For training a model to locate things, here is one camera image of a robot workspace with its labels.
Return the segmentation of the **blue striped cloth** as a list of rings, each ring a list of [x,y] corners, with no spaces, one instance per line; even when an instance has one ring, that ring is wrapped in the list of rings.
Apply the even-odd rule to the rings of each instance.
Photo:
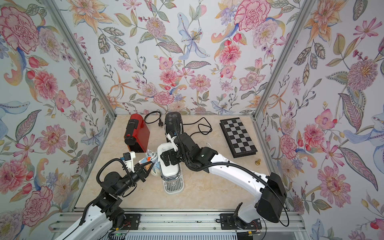
[[[159,155],[157,152],[148,150],[146,152],[147,157],[147,171],[155,177],[160,175],[160,164],[159,164]]]

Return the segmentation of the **white coffee machine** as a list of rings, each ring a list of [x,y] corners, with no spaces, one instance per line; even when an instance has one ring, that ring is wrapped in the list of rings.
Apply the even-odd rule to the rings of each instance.
[[[183,172],[180,163],[175,166],[166,167],[160,157],[161,153],[169,149],[173,149],[171,143],[163,143],[159,145],[157,149],[157,153],[159,155],[161,178],[166,194],[177,195],[180,194],[185,187]]]

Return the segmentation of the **black coffee machine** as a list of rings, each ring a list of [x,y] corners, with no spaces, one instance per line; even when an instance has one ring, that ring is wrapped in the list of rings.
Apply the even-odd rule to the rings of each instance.
[[[167,143],[170,142],[168,135],[171,137],[176,136],[176,131],[179,134],[184,133],[184,124],[182,120],[182,115],[179,112],[170,112],[166,114],[165,117],[165,136]]]

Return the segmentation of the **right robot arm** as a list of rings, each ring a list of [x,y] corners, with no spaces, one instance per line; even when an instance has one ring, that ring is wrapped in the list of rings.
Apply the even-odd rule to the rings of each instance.
[[[240,203],[236,208],[236,221],[250,223],[263,218],[272,223],[279,223],[282,213],[286,212],[284,203],[287,193],[278,174],[253,172],[210,147],[199,147],[186,133],[169,137],[167,143],[159,145],[158,156],[161,171],[183,162],[190,171],[204,171],[220,176],[253,195],[252,202],[247,205]]]

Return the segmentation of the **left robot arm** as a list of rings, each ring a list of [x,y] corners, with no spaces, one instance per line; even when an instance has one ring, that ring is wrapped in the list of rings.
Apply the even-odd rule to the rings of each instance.
[[[126,172],[121,176],[118,172],[108,173],[104,180],[100,180],[101,173],[112,163],[118,162]],[[125,211],[120,207],[122,197],[127,197],[126,191],[137,187],[137,182],[145,182],[155,163],[149,161],[134,165],[134,171],[126,166],[124,158],[115,158],[108,161],[98,171],[96,180],[102,188],[99,195],[89,202],[83,210],[82,216],[58,240],[101,240],[110,232],[124,226],[126,222]]]

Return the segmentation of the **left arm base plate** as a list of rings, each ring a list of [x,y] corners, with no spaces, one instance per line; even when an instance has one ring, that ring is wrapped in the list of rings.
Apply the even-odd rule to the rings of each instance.
[[[115,227],[115,229],[117,231],[138,230],[140,220],[141,220],[141,214],[124,214],[123,217],[118,219],[117,226]]]

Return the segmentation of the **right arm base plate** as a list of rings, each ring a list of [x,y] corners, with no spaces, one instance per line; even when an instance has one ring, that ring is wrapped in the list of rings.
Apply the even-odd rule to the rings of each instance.
[[[219,219],[216,222],[220,224],[222,230],[247,230],[257,231],[262,230],[260,219],[256,219],[250,223],[246,223],[238,217],[234,217],[234,214],[220,214]]]

